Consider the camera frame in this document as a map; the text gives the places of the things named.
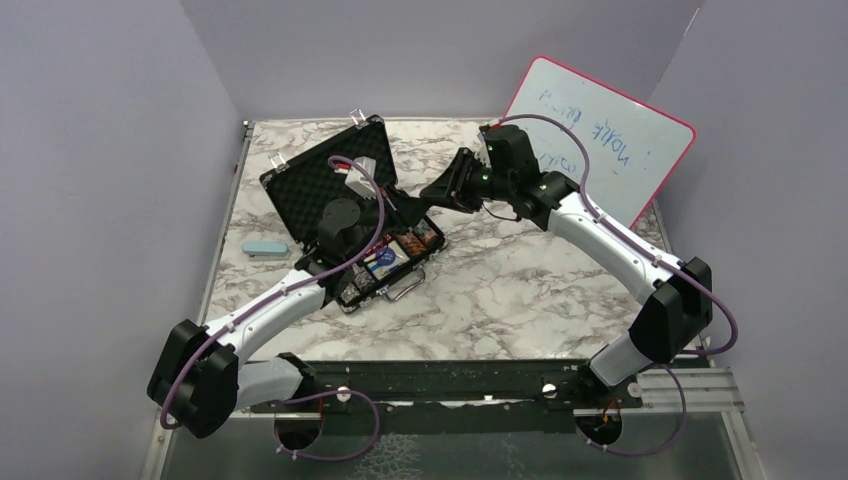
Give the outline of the blue playing card deck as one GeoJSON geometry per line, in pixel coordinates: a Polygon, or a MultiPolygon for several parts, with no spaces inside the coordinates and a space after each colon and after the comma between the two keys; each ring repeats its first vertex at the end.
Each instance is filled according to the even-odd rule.
{"type": "Polygon", "coordinates": [[[378,280],[386,278],[409,261],[410,257],[396,240],[382,242],[363,259],[367,270],[378,280]]]}

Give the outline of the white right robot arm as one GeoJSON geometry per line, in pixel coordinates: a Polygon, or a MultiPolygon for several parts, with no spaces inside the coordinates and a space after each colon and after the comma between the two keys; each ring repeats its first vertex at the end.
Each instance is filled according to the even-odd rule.
{"type": "Polygon", "coordinates": [[[582,197],[577,183],[543,172],[527,133],[515,125],[480,131],[484,148],[457,151],[420,197],[430,206],[476,212],[486,201],[509,204],[519,219],[560,237],[612,274],[640,304],[635,320],[593,356],[577,380],[579,398],[600,407],[617,385],[651,364],[666,364],[712,320],[711,270],[655,248],[582,197]]]}

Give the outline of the blue dealer button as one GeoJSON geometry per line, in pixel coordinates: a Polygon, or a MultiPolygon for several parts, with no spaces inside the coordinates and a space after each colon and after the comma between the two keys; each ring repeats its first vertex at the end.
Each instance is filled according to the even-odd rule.
{"type": "Polygon", "coordinates": [[[375,263],[381,266],[390,266],[396,259],[397,255],[390,247],[383,247],[375,253],[375,263]]]}

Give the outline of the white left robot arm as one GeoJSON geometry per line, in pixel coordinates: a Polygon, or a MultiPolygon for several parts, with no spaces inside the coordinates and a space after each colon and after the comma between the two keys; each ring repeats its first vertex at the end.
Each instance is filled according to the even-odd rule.
{"type": "Polygon", "coordinates": [[[296,357],[250,358],[296,321],[331,303],[356,310],[426,261],[444,244],[426,217],[431,206],[381,191],[337,197],[303,217],[313,233],[280,281],[229,314],[204,325],[184,320],[171,330],[147,386],[160,425],[205,438],[245,406],[309,406],[315,386],[296,357]]]}

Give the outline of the black aluminium poker case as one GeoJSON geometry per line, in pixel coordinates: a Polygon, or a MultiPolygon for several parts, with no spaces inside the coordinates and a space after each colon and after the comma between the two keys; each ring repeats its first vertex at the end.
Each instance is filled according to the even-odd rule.
{"type": "Polygon", "coordinates": [[[410,274],[424,280],[424,264],[447,245],[441,229],[399,188],[378,115],[355,121],[259,180],[303,250],[297,267],[317,275],[357,260],[323,282],[345,312],[386,297],[410,274]]]}

